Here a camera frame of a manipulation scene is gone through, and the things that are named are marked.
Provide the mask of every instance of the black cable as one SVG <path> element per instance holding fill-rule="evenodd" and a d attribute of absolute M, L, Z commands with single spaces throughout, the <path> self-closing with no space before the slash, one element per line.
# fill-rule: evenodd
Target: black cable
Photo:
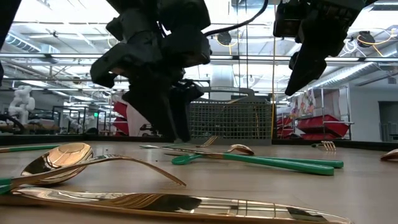
<path fill-rule="evenodd" d="M 208 37 L 210 35 L 218 34 L 218 33 L 221 33 L 221 32 L 231 31 L 233 29 L 237 29 L 239 27 L 248 25 L 249 23 L 254 21 L 257 17 L 260 16 L 267 9 L 267 6 L 268 6 L 268 0 L 264 0 L 264 4 L 262 5 L 262 8 L 260 9 L 260 11 L 257 12 L 257 14 L 254 15 L 251 19 L 246 20 L 244 22 L 241 22 L 240 24 L 236 24 L 236 25 L 230 26 L 230 27 L 225 27 L 225 28 L 221 28 L 221 29 L 211 30 L 209 32 L 206 32 L 205 36 Z"/>

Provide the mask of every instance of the green handle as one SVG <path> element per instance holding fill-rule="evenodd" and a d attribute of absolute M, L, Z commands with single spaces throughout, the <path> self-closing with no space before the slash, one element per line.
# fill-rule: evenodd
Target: green handle
<path fill-rule="evenodd" d="M 184 155 L 178 156 L 172 160 L 173 165 L 186 165 L 191 161 L 202 158 L 202 155 L 199 154 L 192 154 L 192 155 Z M 329 160 L 321 160 L 321 159 L 291 159 L 291 158 L 278 158 L 278 157 L 261 157 L 257 156 L 258 158 L 264 159 L 277 159 L 280 161 L 290 161 L 290 162 L 301 162 L 305 164 L 315 164 L 315 165 L 323 165 L 323 166 L 331 166 L 334 168 L 343 168 L 344 162 L 343 161 L 329 161 Z"/>
<path fill-rule="evenodd" d="M 305 164 L 302 162 L 292 162 L 292 161 L 282 161 L 277 159 L 266 159 L 251 156 L 240 156 L 235 154 L 223 154 L 224 159 L 229 159 L 233 161 L 249 162 L 254 164 L 273 166 L 291 170 L 298 170 L 310 174 L 320 174 L 320 175 L 334 175 L 335 170 L 330 166 L 322 166 L 315 164 Z"/>
<path fill-rule="evenodd" d="M 11 185 L 12 177 L 0 178 L 0 186 Z"/>
<path fill-rule="evenodd" d="M 9 148 L 9 152 L 21 152 L 21 151 L 53 149 L 53 148 L 59 147 L 59 146 L 60 145 L 11 147 L 11 148 Z"/>
<path fill-rule="evenodd" d="M 290 162 L 302 162 L 305 164 L 315 164 L 315 165 L 323 165 L 323 166 L 331 166 L 334 168 L 343 168 L 343 161 L 333 161 L 333 160 L 323 160 L 323 159 L 291 159 L 291 158 L 278 158 L 278 157 L 261 157 L 265 159 L 277 159 L 281 161 L 290 161 Z"/>
<path fill-rule="evenodd" d="M 201 154 L 178 156 L 178 157 L 172 159 L 172 164 L 173 165 L 187 165 L 192 160 L 202 158 L 202 157 L 203 157 L 203 155 L 201 155 Z"/>
<path fill-rule="evenodd" d="M 0 186 L 0 195 L 8 193 L 11 185 Z"/>

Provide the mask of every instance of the wire mesh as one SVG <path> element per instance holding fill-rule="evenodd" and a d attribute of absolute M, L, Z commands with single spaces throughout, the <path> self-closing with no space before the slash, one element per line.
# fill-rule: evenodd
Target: wire mesh
<path fill-rule="evenodd" d="M 271 140 L 269 102 L 255 98 L 234 103 L 199 98 L 190 105 L 192 139 Z"/>

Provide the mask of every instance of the spoon bowl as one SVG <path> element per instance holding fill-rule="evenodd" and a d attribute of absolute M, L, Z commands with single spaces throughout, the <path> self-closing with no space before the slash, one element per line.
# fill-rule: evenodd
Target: spoon bowl
<path fill-rule="evenodd" d="M 224 152 L 224 153 L 231 153 L 233 151 L 239 151 L 239 152 L 245 153 L 245 154 L 247 154 L 249 156 L 254 156 L 253 150 L 251 150 L 251 148 L 249 148 L 249 147 L 247 147 L 245 145 L 242 145 L 242 144 L 233 144 L 229 148 L 229 150 Z"/>
<path fill-rule="evenodd" d="M 78 164 L 87 161 L 93 157 L 93 150 L 90 145 L 85 143 L 70 143 L 55 147 L 44 155 L 35 159 L 22 171 L 21 176 L 40 174 L 51 170 L 59 169 L 65 166 Z M 59 184 L 78 175 L 86 167 L 71 170 L 53 177 L 34 182 L 35 185 Z"/>

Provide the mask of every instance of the white humanoid robot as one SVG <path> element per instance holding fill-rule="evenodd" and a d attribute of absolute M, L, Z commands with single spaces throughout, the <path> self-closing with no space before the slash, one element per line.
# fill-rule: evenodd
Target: white humanoid robot
<path fill-rule="evenodd" d="M 35 108 L 35 99 L 30 97 L 31 91 L 31 86 L 19 86 L 14 92 L 15 97 L 8 108 L 10 116 L 19 115 L 19 122 L 21 124 L 27 124 L 29 111 Z"/>

